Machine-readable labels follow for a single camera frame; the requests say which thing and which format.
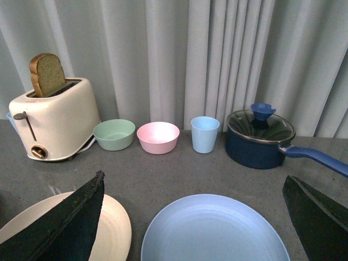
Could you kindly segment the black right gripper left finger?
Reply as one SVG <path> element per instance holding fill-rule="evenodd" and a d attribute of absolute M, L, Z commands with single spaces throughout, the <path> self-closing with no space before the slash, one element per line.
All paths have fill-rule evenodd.
<path fill-rule="evenodd" d="M 104 172 L 1 243 L 1 260 L 88 260 L 104 198 Z"/>

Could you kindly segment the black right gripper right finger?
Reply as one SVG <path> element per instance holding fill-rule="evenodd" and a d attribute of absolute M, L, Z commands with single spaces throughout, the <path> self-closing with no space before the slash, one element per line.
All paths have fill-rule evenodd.
<path fill-rule="evenodd" d="M 294 176 L 283 197 L 309 260 L 347 260 L 347 208 Z"/>

